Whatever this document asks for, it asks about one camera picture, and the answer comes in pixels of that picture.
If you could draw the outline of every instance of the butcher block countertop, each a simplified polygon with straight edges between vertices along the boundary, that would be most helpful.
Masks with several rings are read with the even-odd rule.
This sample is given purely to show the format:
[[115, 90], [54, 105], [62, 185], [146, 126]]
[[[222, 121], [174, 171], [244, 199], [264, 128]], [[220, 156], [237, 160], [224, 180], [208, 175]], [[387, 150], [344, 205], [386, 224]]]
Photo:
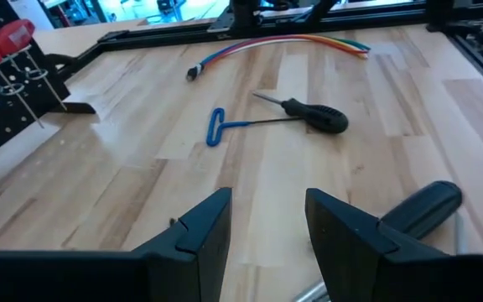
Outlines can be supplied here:
[[[48, 114], [46, 129], [31, 125], [0, 148], [0, 249], [130, 250], [232, 187], [221, 300], [289, 301], [320, 278], [307, 188], [382, 216], [450, 180], [464, 191], [469, 253], [483, 253], [483, 77], [423, 25], [325, 35], [371, 46], [369, 59], [269, 44], [187, 82], [188, 68], [233, 41], [103, 54], [66, 83], [68, 101], [97, 116]], [[335, 136], [302, 122], [231, 128], [206, 146], [215, 107], [227, 121], [285, 116], [255, 90], [335, 107], [350, 127]], [[453, 253], [453, 225], [425, 242]]]

